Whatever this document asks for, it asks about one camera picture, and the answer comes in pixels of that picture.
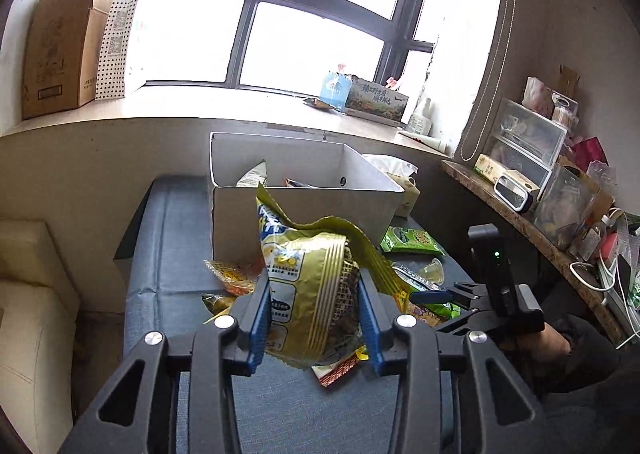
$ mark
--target qr code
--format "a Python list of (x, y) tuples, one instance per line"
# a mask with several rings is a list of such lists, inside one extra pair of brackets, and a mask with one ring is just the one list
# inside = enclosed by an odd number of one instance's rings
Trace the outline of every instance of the qr code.
[(115, 17), (113, 18), (113, 29), (124, 29), (125, 23), (127, 22), (127, 10), (121, 9), (117, 10)]
[(109, 39), (108, 55), (120, 55), (122, 53), (122, 39), (123, 35), (112, 36)]

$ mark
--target blue cushion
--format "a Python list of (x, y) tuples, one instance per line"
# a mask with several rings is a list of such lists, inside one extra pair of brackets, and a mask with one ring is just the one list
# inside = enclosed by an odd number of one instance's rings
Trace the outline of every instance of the blue cushion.
[[(147, 331), (195, 331), (210, 317), (202, 293), (222, 286), (203, 261), (212, 257), (206, 178), (154, 182), (134, 253), (125, 318), (125, 354)], [(444, 378), (444, 431), (452, 430), (450, 377)], [(244, 454), (386, 453), (398, 377), (379, 378), (366, 363), (328, 388), (311, 370), (268, 355), (250, 378), (235, 376), (234, 399)], [(187, 452), (189, 374), (180, 375), (176, 451)]]

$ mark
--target white bottle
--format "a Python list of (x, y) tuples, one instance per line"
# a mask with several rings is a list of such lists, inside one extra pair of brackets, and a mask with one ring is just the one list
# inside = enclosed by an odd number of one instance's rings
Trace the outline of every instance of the white bottle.
[(429, 131), (431, 130), (431, 120), (429, 119), (430, 107), (431, 98), (426, 98), (424, 100), (424, 105), (420, 111), (418, 111), (418, 107), (416, 106), (414, 113), (411, 115), (411, 118), (409, 118), (409, 123), (406, 126), (407, 132), (423, 136), (429, 135)]

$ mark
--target yellow snack bag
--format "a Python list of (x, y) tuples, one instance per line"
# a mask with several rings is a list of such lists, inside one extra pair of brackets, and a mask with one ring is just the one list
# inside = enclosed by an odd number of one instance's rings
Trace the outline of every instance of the yellow snack bag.
[(404, 292), (400, 289), (400, 279), (398, 275), (396, 275), (396, 272), (393, 271), (391, 265), (378, 253), (369, 238), (356, 225), (346, 219), (333, 215), (318, 219), (314, 223), (297, 225), (284, 214), (275, 199), (271, 197), (270, 193), (262, 185), (258, 186), (256, 197), (258, 204), (263, 203), (269, 207), (277, 214), (281, 224), (289, 228), (312, 232), (330, 231), (344, 235), (348, 240), (353, 259), (355, 259), (361, 267), (369, 270), (378, 291), (391, 295), (396, 301), (404, 296)]
[(271, 289), (266, 350), (298, 368), (332, 364), (360, 345), (358, 264), (344, 235), (300, 231), (258, 201), (258, 227)]

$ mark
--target marble countertop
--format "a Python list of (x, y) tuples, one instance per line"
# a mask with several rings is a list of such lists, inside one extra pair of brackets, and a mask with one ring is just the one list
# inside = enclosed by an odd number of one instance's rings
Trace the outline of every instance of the marble countertop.
[[(607, 332), (609, 339), (613, 344), (622, 342), (626, 333), (623, 331), (618, 320), (612, 312), (602, 305), (602, 294), (591, 291), (583, 286), (574, 274), (571, 273), (569, 265), (574, 262), (567, 253), (557, 249), (551, 241), (549, 241), (528, 219), (517, 214), (500, 201), (495, 195), (494, 190), (488, 181), (480, 177), (478, 174), (451, 161), (442, 161), (442, 169), (453, 179), (458, 181), (466, 189), (470, 190), (482, 201), (496, 211), (503, 219), (510, 223), (513, 228), (518, 230), (526, 239), (533, 244), (538, 251), (546, 257), (546, 259), (554, 265), (556, 270), (566, 279), (566, 281), (574, 288), (580, 298), (591, 309), (598, 322)], [(584, 279), (592, 284), (596, 284), (594, 278), (585, 272)]]

